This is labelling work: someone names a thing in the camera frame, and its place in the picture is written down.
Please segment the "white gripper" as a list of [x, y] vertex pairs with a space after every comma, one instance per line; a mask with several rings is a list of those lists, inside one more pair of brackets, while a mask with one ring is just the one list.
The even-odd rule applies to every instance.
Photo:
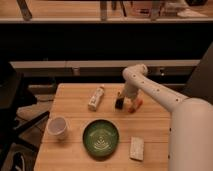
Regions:
[[124, 88], [118, 92], [117, 99], [124, 100], [126, 97], [135, 99], [138, 96], [138, 88], [129, 82], [125, 82]]

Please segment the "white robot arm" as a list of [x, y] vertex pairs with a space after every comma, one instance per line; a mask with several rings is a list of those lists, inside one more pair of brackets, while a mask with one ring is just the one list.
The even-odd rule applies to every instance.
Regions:
[[126, 67], [122, 96], [136, 99], [142, 90], [171, 114], [168, 171], [213, 171], [213, 105], [156, 83], [147, 73], [145, 64]]

